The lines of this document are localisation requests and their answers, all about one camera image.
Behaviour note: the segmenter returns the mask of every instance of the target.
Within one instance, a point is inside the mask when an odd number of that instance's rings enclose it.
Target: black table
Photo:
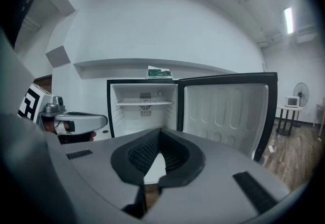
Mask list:
[[[291,130],[292,130],[293,125],[294,125],[296,111],[300,111],[303,108],[302,107],[294,108],[294,107],[286,107],[286,106],[277,106],[277,108],[281,109],[281,114],[280,114],[280,119],[279,119],[279,125],[278,125],[278,128],[276,129],[276,132],[279,135],[288,137],[288,136],[290,136]],[[286,110],[286,116],[285,116],[285,120],[284,120],[284,126],[283,126],[283,128],[281,128],[282,115],[283,115],[283,110],[284,109]],[[289,130],[286,130],[285,127],[286,127],[286,123],[288,121],[289,110],[292,110],[292,119],[291,119]]]

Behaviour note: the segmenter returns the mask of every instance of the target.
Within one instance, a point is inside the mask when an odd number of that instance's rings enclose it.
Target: microwave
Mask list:
[[[299,107],[299,100],[300,100],[300,97],[287,96],[287,97],[285,97],[285,106],[297,108],[297,107]]]

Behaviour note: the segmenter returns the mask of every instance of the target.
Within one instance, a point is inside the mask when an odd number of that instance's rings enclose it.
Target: door shelf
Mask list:
[[[154,100],[141,100],[141,99],[128,99],[122,102],[116,103],[116,106],[155,106],[155,105],[169,105],[174,102],[163,99],[154,99]]]

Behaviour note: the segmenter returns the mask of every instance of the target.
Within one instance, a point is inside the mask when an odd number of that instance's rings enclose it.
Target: fluorescent light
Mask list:
[[[291,8],[285,9],[284,14],[285,14],[286,28],[287,28],[288,34],[291,34],[294,32],[294,21],[293,21],[292,9]]]

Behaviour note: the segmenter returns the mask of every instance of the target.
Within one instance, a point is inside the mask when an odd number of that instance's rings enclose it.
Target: black fridge door frame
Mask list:
[[[169,79],[122,79],[122,80],[107,80],[107,110],[108,110],[108,124],[110,126],[111,136],[115,138],[114,127],[112,120],[111,108],[111,84],[177,84],[178,80]]]
[[[264,73],[238,73],[217,76],[197,77],[178,80],[178,116],[177,130],[183,131],[184,124],[184,89],[187,86],[196,85],[219,85],[219,84],[245,84],[262,83],[269,87],[268,110],[266,114],[264,129],[258,143],[254,160],[259,162],[268,144],[274,125],[276,105],[278,99],[278,75],[276,72]]]

